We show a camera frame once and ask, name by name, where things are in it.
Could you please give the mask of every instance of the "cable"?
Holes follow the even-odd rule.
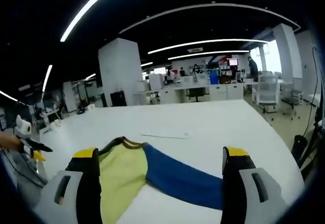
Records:
[[[7,158],[7,160],[9,161],[10,165],[13,167],[13,169],[21,176],[23,176],[24,178],[26,178],[28,181],[30,181],[31,183],[35,184],[36,186],[43,188],[43,186],[40,186],[39,184],[35,183],[34,181],[32,181],[30,178],[26,177],[24,174],[20,173],[15,167],[14,165],[11,163],[11,161],[9,160],[9,158],[7,157],[5,150],[2,148],[2,152],[4,153],[5,157]]]
[[[28,168],[30,169],[30,171],[43,183],[46,184],[46,182],[44,182],[44,180],[30,167],[30,165],[28,164],[28,162],[26,161],[25,157],[22,155],[22,153],[20,153],[21,157],[23,158],[24,162],[26,163],[26,165],[28,166]]]
[[[306,130],[304,132],[304,135],[306,134],[308,128],[309,128],[309,123],[310,123],[310,116],[311,116],[311,111],[313,109],[313,103],[314,103],[314,99],[315,99],[315,95],[316,95],[316,90],[317,90],[317,85],[318,85],[318,75],[317,75],[317,68],[316,68],[316,61],[315,61],[315,55],[314,55],[314,49],[315,47],[313,47],[312,51],[313,51],[313,59],[314,59],[314,65],[315,65],[315,71],[316,71],[316,87],[315,87],[315,92],[314,92],[314,96],[313,96],[313,99],[310,103],[310,112],[309,112],[309,118],[308,118],[308,123],[307,123],[307,127],[306,127]]]

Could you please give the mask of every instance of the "white pillar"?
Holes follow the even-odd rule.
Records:
[[[124,91],[126,104],[136,105],[134,93],[142,81],[142,69],[138,44],[116,39],[98,51],[103,92],[108,106],[112,106],[110,94]]]
[[[77,109],[77,105],[71,81],[63,83],[63,94],[68,112],[75,111]]]
[[[302,78],[301,58],[293,29],[282,23],[273,29],[273,34],[279,49],[282,78],[285,81]]]
[[[265,60],[265,54],[264,54],[263,46],[259,46],[259,54],[261,56],[262,70],[266,71],[266,60]]]

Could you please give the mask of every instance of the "black ceiling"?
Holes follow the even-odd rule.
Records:
[[[147,16],[198,4],[234,3],[267,8],[305,23],[295,0],[99,0],[80,20],[64,43],[59,40],[70,21],[88,0],[7,0],[2,33],[2,66],[8,79],[0,90],[24,101],[18,87],[43,82],[53,64],[48,89],[64,81],[98,73],[97,50],[120,37],[139,44],[143,63],[166,63],[171,56],[184,55],[188,48],[204,51],[240,49],[241,42],[211,43],[182,47],[147,55],[166,46],[209,39],[252,39],[266,28],[284,22],[261,11],[235,7],[205,7],[164,15],[119,35]]]

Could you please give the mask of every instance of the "blue container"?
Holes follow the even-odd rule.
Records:
[[[209,76],[211,84],[219,84],[219,78],[215,70],[211,71]]]

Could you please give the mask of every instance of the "monitor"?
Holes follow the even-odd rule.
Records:
[[[238,66],[238,59],[229,59],[229,66]]]

